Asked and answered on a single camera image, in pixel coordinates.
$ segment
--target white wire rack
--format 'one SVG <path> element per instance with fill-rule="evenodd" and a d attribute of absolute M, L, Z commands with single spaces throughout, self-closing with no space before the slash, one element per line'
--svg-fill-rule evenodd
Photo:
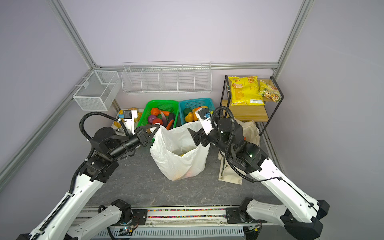
<path fill-rule="evenodd" d="M 94 70 L 74 93 L 73 98 L 85 111 L 108 111 L 121 88 L 117 71 Z"/>
<path fill-rule="evenodd" d="M 210 93 L 210 62 L 125 63 L 121 74 L 122 90 L 139 93 Z"/>

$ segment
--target barcode label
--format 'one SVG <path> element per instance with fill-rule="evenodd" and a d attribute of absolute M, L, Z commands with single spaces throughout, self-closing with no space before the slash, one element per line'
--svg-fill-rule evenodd
<path fill-rule="evenodd" d="M 259 100 L 259 99 L 250 99 L 250 102 L 251 102 L 251 103 L 263 103 L 263 100 Z"/>

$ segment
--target eggplant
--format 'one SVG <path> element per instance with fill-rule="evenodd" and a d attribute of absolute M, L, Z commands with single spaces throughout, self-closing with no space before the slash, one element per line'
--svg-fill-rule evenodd
<path fill-rule="evenodd" d="M 167 127 L 167 125 L 168 125 L 167 118 L 163 112 L 161 112 L 161 117 L 163 119 L 163 126 Z"/>
<path fill-rule="evenodd" d="M 169 113 L 169 116 L 168 116 L 168 120 L 169 121 L 174 121 L 174 122 L 176 122 L 176 116 L 175 116 L 175 114 L 174 113 Z"/>

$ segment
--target yellow snack bag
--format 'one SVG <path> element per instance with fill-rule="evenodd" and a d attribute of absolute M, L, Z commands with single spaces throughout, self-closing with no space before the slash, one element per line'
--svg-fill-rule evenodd
<path fill-rule="evenodd" d="M 228 77 L 231 81 L 232 106 L 236 105 L 265 105 L 259 94 L 257 76 Z"/>
<path fill-rule="evenodd" d="M 269 98 L 275 103 L 281 100 L 281 95 L 277 87 L 274 87 L 264 81 L 260 80 L 260 95 L 263 97 Z"/>

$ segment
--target white plastic bag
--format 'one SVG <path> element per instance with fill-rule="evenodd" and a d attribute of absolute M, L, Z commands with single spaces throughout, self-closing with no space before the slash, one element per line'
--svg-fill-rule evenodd
<path fill-rule="evenodd" d="M 161 172 L 172 181 L 196 176 L 205 168 L 210 144 L 196 146 L 187 128 L 197 132 L 202 125 L 200 121 L 189 122 L 169 131 L 160 126 L 154 136 L 151 156 Z"/>
<path fill-rule="evenodd" d="M 240 124 L 243 127 L 243 136 L 245 137 L 245 140 L 256 144 L 257 146 L 260 146 L 260 136 L 259 136 L 259 129 L 256 127 L 255 122 L 242 122 L 240 120 L 235 119 L 238 124 Z M 228 165 L 227 161 L 224 159 L 224 157 L 218 153 L 217 158 L 221 160 L 220 164 L 220 172 L 218 175 L 219 181 L 224 182 L 231 182 L 236 184 L 242 184 L 243 178 L 239 176 L 233 169 Z M 240 173 L 245 175 L 245 172 L 238 169 Z"/>

